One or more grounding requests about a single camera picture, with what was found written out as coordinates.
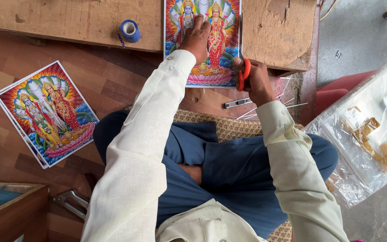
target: tape roll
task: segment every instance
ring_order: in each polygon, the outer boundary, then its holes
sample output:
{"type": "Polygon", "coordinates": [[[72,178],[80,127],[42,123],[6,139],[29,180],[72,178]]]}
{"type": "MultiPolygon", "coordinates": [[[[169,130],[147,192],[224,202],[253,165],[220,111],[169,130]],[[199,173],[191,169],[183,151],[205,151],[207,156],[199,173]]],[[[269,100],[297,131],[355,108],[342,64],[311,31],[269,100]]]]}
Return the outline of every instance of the tape roll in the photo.
{"type": "Polygon", "coordinates": [[[125,36],[126,39],[131,43],[135,43],[141,38],[141,33],[137,24],[131,19],[126,19],[122,22],[120,25],[120,31],[123,36],[125,36]]]}

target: concrete floor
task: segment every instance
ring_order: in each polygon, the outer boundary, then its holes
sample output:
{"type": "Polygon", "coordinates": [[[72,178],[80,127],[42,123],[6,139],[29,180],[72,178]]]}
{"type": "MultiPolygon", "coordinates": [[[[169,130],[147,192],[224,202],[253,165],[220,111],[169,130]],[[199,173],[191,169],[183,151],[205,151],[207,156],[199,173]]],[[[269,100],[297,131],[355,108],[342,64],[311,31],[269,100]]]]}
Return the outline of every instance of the concrete floor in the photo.
{"type": "MultiPolygon", "coordinates": [[[[328,0],[323,13],[329,8],[328,0]]],[[[320,22],[318,86],[343,75],[379,69],[387,62],[387,0],[339,0],[320,22]],[[336,59],[337,51],[342,53],[336,59]]],[[[352,207],[341,205],[350,240],[387,242],[387,185],[352,207]]]]}
{"type": "MultiPolygon", "coordinates": [[[[322,9],[326,13],[333,0],[322,9]]],[[[387,62],[387,0],[338,0],[320,22],[317,85],[379,69],[387,62]],[[337,51],[341,57],[336,59],[337,51]]]]}

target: religious print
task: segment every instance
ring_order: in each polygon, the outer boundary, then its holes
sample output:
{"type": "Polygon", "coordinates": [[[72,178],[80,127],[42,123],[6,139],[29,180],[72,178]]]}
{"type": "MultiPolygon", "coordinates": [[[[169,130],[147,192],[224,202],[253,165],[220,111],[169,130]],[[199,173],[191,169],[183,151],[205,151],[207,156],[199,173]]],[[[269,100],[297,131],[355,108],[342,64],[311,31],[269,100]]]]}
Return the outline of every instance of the religious print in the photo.
{"type": "Polygon", "coordinates": [[[186,87],[236,88],[234,57],[239,55],[240,0],[165,0],[164,58],[180,47],[198,14],[211,25],[209,57],[193,67],[186,87]]]}
{"type": "Polygon", "coordinates": [[[43,168],[90,143],[98,122],[59,61],[0,90],[0,105],[43,168]]]}

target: shirt cuff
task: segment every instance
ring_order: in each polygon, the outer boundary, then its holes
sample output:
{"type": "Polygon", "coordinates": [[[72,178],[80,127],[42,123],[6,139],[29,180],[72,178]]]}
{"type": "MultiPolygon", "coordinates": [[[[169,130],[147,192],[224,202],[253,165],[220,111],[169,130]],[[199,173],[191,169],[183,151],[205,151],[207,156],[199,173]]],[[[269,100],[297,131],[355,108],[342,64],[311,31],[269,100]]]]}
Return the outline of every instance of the shirt cuff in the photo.
{"type": "Polygon", "coordinates": [[[195,66],[195,56],[187,50],[175,50],[169,54],[161,65],[171,66],[179,69],[187,77],[195,66]]]}
{"type": "Polygon", "coordinates": [[[276,100],[267,102],[256,109],[264,134],[274,130],[275,127],[293,122],[288,109],[282,102],[276,100]]]}

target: scissors blade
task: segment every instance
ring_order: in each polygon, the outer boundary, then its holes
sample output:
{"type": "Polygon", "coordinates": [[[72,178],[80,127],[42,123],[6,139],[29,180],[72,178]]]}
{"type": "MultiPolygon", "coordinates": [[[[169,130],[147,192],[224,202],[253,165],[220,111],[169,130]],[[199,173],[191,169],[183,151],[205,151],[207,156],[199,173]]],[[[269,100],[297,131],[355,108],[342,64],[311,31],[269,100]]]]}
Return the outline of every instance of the scissors blade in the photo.
{"type": "Polygon", "coordinates": [[[239,17],[239,54],[243,58],[243,13],[239,17]]]}

